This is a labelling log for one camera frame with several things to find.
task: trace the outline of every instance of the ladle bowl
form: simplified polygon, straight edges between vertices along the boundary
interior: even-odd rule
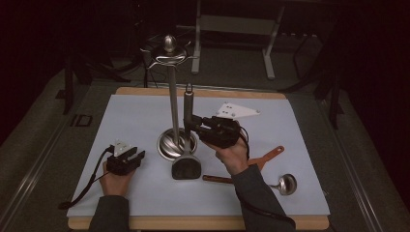
[[[278,185],[269,185],[271,188],[279,190],[281,195],[290,195],[296,191],[298,183],[292,174],[284,174],[279,178]]]

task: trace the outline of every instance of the black cable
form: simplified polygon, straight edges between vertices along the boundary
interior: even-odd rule
[[[152,78],[153,81],[154,81],[155,87],[158,89],[157,81],[156,81],[156,79],[154,78],[153,73],[152,73],[151,70],[150,70],[150,75],[151,75],[151,78]]]
[[[241,127],[241,129],[242,129],[242,131],[245,132],[245,135],[247,136],[247,142],[249,142],[249,135],[248,135],[247,130],[245,130],[243,127]]]
[[[161,80],[158,80],[158,81],[166,81],[166,78],[167,78],[166,74],[164,74],[164,73],[162,73],[162,72],[150,70],[151,77],[153,78],[154,81],[156,81],[156,79],[154,78],[153,73],[156,73],[156,74],[162,76],[162,79],[161,79]]]
[[[103,153],[100,155],[99,161],[97,162],[96,168],[94,169],[93,174],[90,177],[90,180],[88,181],[87,186],[82,190],[82,192],[79,194],[79,196],[72,202],[70,201],[65,201],[62,202],[58,205],[58,209],[59,210],[68,210],[69,208],[71,208],[72,206],[74,206],[76,203],[78,203],[78,201],[80,201],[82,199],[82,197],[84,197],[84,195],[88,192],[88,190],[90,189],[90,187],[94,184],[94,182],[96,181],[96,173],[97,170],[100,167],[100,163],[102,162],[103,156],[105,155],[105,153],[107,153],[109,151],[109,148],[106,148]]]
[[[148,88],[148,67],[145,59],[142,57],[142,63],[144,64],[144,88]]]
[[[101,179],[102,177],[104,177],[106,174],[108,174],[108,173],[110,173],[110,172],[105,172],[104,174],[102,174],[99,178],[97,178],[96,180],[94,180],[94,182],[96,182],[96,181],[98,181],[99,179]]]
[[[239,137],[241,137],[241,139],[244,140],[245,145],[247,146],[247,159],[249,160],[249,143],[248,143],[248,140],[241,133],[239,133]]]
[[[280,215],[280,214],[277,214],[277,213],[265,211],[265,210],[262,210],[262,209],[259,209],[259,208],[255,207],[255,206],[252,206],[251,204],[248,203],[248,201],[246,201],[244,198],[242,198],[242,196],[238,193],[238,191],[235,190],[235,192],[236,192],[236,195],[238,196],[238,199],[241,202],[241,204],[245,208],[247,208],[248,210],[250,210],[250,211],[252,211],[252,212],[254,212],[258,215],[264,216],[264,217],[268,217],[268,218],[272,218],[272,219],[276,219],[276,220],[280,220],[280,221],[289,223],[293,226],[293,228],[296,229],[296,223],[292,218],[287,217],[287,216],[283,216],[283,215]]]

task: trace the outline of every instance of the dark background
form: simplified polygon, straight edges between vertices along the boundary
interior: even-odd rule
[[[138,40],[135,34],[130,34],[138,20],[131,10],[131,1],[106,0],[99,5],[97,2],[0,3],[0,143],[19,123],[49,79],[64,68],[67,40],[63,39],[76,42],[102,62],[107,54],[137,51],[136,43],[130,42],[130,38]],[[194,25],[195,1],[149,2],[151,5],[144,6],[143,12],[148,34],[172,31],[175,23]],[[217,3],[211,1],[204,10],[269,17],[257,4],[252,4],[252,11],[244,11],[246,3],[217,7],[213,4]],[[348,92],[407,208],[410,208],[410,188],[405,185],[410,177],[409,10],[407,1],[369,1],[358,11],[346,14],[332,44],[336,54],[342,52],[349,61],[341,86]],[[307,18],[311,17],[303,12],[308,12],[303,6],[287,8],[281,30],[289,33],[307,30],[311,23]],[[168,20],[158,15],[167,15]]]

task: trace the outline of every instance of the round metal base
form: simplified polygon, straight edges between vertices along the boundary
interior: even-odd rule
[[[193,155],[196,151],[197,140],[193,133],[190,134],[190,153]],[[161,134],[157,142],[158,152],[166,160],[174,161],[184,154],[185,147],[185,130],[179,128],[179,146],[174,143],[173,129],[166,130]]]

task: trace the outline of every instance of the table leg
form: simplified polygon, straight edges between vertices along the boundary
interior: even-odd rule
[[[199,73],[199,62],[201,60],[201,0],[196,1],[196,25],[195,25],[195,48],[193,50],[193,56],[197,57],[192,60],[192,68],[190,70],[193,74]]]
[[[284,6],[281,6],[278,12],[278,17],[275,21],[274,27],[271,33],[271,39],[269,40],[269,44],[262,49],[263,60],[265,62],[265,69],[268,79],[275,79],[274,68],[272,66],[271,60],[271,51],[272,47],[274,46],[275,38],[278,35],[278,29],[280,27],[280,22],[283,17]]]

